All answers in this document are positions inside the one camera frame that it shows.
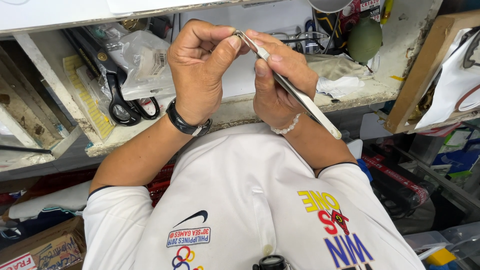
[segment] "black leather watch strap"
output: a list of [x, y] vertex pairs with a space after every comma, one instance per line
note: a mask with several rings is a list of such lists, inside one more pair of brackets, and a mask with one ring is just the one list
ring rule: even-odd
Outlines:
[[176, 101], [177, 101], [177, 98], [174, 98], [172, 102], [170, 102], [167, 108], [167, 115], [168, 115], [168, 118], [170, 118], [170, 121], [172, 121], [172, 124], [182, 133], [189, 134], [192, 136], [205, 135], [210, 129], [210, 126], [212, 125], [212, 119], [208, 119], [208, 121], [201, 126], [189, 125], [178, 114], [177, 109], [175, 108]]

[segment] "white jersey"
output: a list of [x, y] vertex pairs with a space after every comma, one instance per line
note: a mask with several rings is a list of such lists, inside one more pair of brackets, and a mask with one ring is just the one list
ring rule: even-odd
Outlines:
[[155, 209], [144, 187], [107, 187], [84, 210], [84, 270], [423, 270], [356, 164], [318, 178], [263, 123], [199, 138]]

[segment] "swoosh logo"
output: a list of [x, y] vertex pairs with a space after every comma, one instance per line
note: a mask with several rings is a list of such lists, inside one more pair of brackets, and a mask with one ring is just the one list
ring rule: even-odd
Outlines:
[[173, 228], [177, 227], [178, 225], [184, 223], [184, 222], [187, 221], [187, 220], [191, 220], [191, 219], [193, 219], [193, 218], [200, 217], [200, 216], [202, 216], [202, 217], [204, 218], [204, 221], [203, 221], [202, 223], [205, 223], [205, 221], [207, 221], [207, 218], [208, 218], [208, 213], [207, 213], [207, 211], [205, 211], [205, 210], [201, 210], [201, 211], [198, 211], [198, 212], [196, 212], [195, 214], [187, 217], [186, 219], [182, 220], [180, 223], [178, 223], [177, 225], [173, 226]]

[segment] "fingernail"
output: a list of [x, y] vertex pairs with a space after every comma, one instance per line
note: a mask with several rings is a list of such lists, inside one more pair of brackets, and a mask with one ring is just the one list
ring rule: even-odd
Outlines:
[[257, 65], [255, 67], [255, 73], [257, 73], [257, 76], [263, 77], [267, 74], [267, 70], [265, 69], [265, 67]]
[[278, 54], [272, 54], [270, 55], [272, 61], [275, 61], [275, 62], [279, 62], [280, 60], [282, 60], [282, 57]]
[[228, 42], [234, 49], [240, 48], [240, 38], [238, 36], [229, 37]]

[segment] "man's right hand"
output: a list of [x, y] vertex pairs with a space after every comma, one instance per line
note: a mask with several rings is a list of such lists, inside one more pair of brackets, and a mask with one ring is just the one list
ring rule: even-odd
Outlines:
[[246, 35], [270, 54], [268, 61], [258, 59], [255, 62], [253, 109], [271, 127], [288, 128], [295, 115], [305, 112], [305, 109], [275, 81], [272, 70], [288, 78], [311, 99], [315, 96], [318, 75], [307, 66], [303, 54], [295, 52], [280, 40], [253, 30], [247, 30]]
[[188, 124], [198, 126], [220, 107], [222, 75], [249, 48], [231, 26], [189, 20], [168, 49], [177, 93], [176, 109]]

